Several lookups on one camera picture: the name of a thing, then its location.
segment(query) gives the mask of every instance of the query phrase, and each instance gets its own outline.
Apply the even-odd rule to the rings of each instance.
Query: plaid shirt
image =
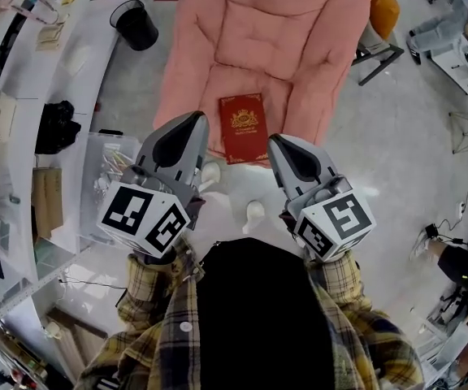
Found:
[[[76,390],[200,388],[196,285],[205,272],[184,241],[176,251],[176,260],[165,266],[146,266],[128,257],[128,291],[118,305],[128,326],[108,339]],[[306,265],[327,318],[335,389],[378,389],[376,371],[395,388],[420,384],[414,349],[384,314],[371,309],[352,254]]]

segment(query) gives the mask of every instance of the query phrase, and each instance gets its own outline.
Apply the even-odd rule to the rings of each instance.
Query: gold emblem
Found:
[[[239,110],[232,115],[231,126],[234,128],[257,126],[258,119],[256,118],[253,111],[248,112],[247,110]]]

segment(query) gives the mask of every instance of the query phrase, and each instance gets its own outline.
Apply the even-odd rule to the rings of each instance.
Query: white desk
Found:
[[[433,62],[442,68],[468,95],[468,41],[463,35],[452,45],[432,50]]]
[[[468,327],[466,323],[461,323],[447,341],[445,341],[436,356],[429,358],[423,355],[420,356],[426,388],[429,388],[437,379],[445,374],[467,345]]]

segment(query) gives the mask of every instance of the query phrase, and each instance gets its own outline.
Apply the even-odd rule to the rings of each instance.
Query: book cover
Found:
[[[220,98],[219,116],[229,165],[268,159],[267,121],[260,93]]]

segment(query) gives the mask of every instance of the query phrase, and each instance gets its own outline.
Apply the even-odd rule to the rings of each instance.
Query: person's leg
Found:
[[[415,35],[407,41],[412,50],[427,52],[453,43],[465,28],[468,10],[461,2],[453,4],[453,10],[440,18],[428,20],[414,29]]]
[[[465,23],[454,19],[444,19],[427,32],[419,33],[410,38],[410,46],[418,52],[436,50],[452,44],[463,33]]]
[[[454,283],[468,292],[468,251],[429,240],[427,250],[438,256],[438,267]]]
[[[428,21],[423,22],[422,24],[414,28],[413,32],[415,35],[418,35],[424,32],[429,32],[430,30],[436,28],[436,26],[438,26],[438,24],[441,21],[442,21],[442,16],[433,17],[432,19],[429,19]]]

